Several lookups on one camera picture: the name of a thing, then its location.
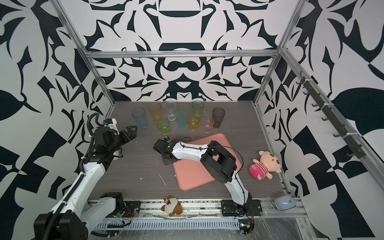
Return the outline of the pink rectangular tray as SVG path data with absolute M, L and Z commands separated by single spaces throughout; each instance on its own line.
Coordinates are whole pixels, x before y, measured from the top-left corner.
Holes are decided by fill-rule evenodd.
M 240 169 L 241 164 L 236 153 L 232 150 L 231 145 L 224 134 L 215 134 L 196 140 L 191 144 L 177 142 L 175 143 L 172 154 L 177 162 L 173 163 L 179 187 L 183 191 L 202 186 L 212 182 L 214 178 L 201 162 L 201 156 L 204 153 L 216 151 L 219 147 L 212 147 L 211 142 L 215 141 L 229 152 L 233 158 L 234 170 L 231 170 L 229 183 L 232 182 L 234 174 Z

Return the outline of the blue translucent glass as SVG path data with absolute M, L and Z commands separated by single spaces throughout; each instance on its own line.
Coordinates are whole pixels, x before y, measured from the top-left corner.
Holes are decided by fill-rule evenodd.
M 148 127 L 148 120 L 146 117 L 146 111 L 143 108 L 135 108 L 132 111 L 132 116 L 135 119 L 137 125 L 141 129 L 145 129 Z

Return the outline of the orange translucent glass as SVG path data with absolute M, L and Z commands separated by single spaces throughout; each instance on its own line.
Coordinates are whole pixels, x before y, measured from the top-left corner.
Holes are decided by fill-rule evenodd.
M 151 103 L 148 107 L 148 110 L 150 111 L 150 114 L 156 123 L 158 123 L 159 121 L 161 121 L 163 119 L 161 104 Z

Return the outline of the clear glass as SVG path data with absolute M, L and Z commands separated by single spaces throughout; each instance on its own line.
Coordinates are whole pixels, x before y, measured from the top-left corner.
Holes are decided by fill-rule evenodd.
M 177 103 L 175 101 L 166 101 L 164 102 L 164 109 L 168 120 L 174 121 L 176 119 Z

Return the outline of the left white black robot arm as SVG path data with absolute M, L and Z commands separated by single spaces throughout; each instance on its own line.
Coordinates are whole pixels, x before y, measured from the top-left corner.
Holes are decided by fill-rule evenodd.
M 122 193 L 110 192 L 101 196 L 86 210 L 90 194 L 98 181 L 118 156 L 121 147 L 137 137 L 137 126 L 118 132 L 109 125 L 99 127 L 93 134 L 95 144 L 81 172 L 62 199 L 34 222 L 37 240 L 86 240 L 95 227 L 108 215 L 116 215 L 125 208 Z

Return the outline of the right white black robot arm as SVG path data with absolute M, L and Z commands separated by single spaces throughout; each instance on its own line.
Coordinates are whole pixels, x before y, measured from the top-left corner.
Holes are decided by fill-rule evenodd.
M 193 145 L 182 141 L 158 139 L 153 149 L 161 154 L 164 165 L 181 160 L 200 162 L 216 181 L 224 183 L 237 208 L 245 211 L 250 208 L 252 195 L 244 187 L 231 147 L 222 146 L 217 141 L 207 145 Z

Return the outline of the short green glass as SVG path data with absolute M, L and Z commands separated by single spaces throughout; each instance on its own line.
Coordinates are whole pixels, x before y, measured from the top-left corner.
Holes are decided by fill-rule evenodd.
M 170 121 L 168 119 L 161 119 L 157 122 L 157 128 L 162 135 L 167 136 L 170 133 Z

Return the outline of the teal translucent glass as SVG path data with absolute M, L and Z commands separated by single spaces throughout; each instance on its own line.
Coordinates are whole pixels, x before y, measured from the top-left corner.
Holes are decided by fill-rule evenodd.
M 176 112 L 176 121 L 179 128 L 186 128 L 188 125 L 188 116 L 189 113 L 185 110 L 179 110 Z

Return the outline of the brown white plush toy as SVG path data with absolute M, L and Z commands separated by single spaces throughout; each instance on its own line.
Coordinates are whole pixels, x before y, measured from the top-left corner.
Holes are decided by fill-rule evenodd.
M 183 208 L 177 198 L 169 195 L 164 198 L 164 201 L 165 204 L 161 207 L 161 211 L 165 212 L 169 217 L 181 215 L 183 213 Z

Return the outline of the pink glass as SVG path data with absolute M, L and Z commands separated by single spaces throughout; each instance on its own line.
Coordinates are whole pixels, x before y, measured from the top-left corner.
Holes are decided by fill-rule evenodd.
M 202 131 L 206 134 L 210 133 L 213 130 L 215 121 L 212 117 L 203 117 L 201 119 Z

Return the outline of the tall green glass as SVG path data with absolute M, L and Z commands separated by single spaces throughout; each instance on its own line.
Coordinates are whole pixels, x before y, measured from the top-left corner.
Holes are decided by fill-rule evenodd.
M 203 115 L 204 106 L 205 105 L 203 101 L 193 101 L 192 102 L 193 116 L 201 118 Z

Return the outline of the pink pig plush toy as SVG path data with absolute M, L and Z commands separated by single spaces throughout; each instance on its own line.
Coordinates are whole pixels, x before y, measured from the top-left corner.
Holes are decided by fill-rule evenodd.
M 259 151 L 260 159 L 253 159 L 253 164 L 249 167 L 250 174 L 258 180 L 273 178 L 272 172 L 277 174 L 282 172 L 279 159 L 268 151 Z

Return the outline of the light blue computer mouse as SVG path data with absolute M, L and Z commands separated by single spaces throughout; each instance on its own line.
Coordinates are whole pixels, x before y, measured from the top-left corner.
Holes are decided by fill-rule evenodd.
M 286 211 L 297 206 L 295 199 L 289 194 L 279 194 L 271 199 L 271 206 L 278 211 Z

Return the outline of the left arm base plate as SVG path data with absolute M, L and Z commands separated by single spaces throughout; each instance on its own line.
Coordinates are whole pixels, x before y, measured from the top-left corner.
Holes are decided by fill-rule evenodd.
M 125 201 L 124 207 L 117 211 L 107 215 L 107 218 L 131 218 L 140 212 L 141 201 Z

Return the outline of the black hook rail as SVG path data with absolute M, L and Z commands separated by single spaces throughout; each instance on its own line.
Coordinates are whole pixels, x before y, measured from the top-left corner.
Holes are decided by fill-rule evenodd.
M 347 155 L 349 157 L 357 157 L 358 159 L 365 157 L 367 154 L 364 151 L 362 144 L 357 140 L 358 133 L 349 130 L 346 123 L 341 120 L 341 113 L 317 86 L 315 81 L 313 79 L 307 79 L 301 75 L 301 79 L 297 84 L 303 85 L 306 89 L 307 92 L 304 92 L 304 95 L 309 95 L 313 98 L 316 104 L 312 104 L 312 106 L 319 108 L 324 113 L 326 117 L 322 118 L 322 121 L 329 121 L 333 125 L 337 131 L 337 134 L 333 134 L 333 136 L 335 138 L 342 138 L 350 148 L 352 153 Z

